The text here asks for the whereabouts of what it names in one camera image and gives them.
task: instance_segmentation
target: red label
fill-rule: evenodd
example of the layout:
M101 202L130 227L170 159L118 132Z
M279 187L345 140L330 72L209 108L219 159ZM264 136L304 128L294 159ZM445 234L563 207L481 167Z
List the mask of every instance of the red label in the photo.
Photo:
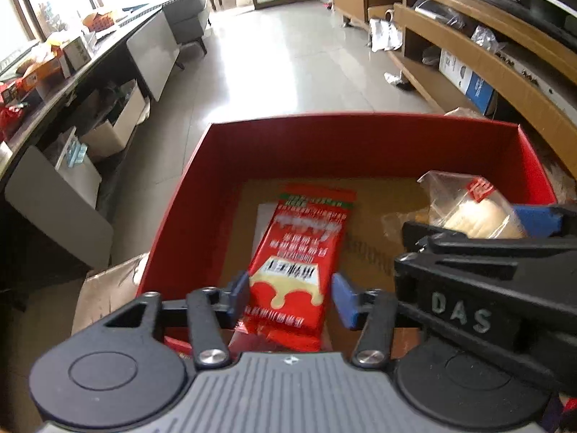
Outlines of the red label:
M467 190L471 198L479 203L493 193L495 187L487 179L476 177L467 184Z
M344 191L287 188L249 267L250 301L244 317L249 332L266 333L294 350L317 347L310 340L320 343L331 275L353 199L353 193ZM295 335L308 337L307 346Z

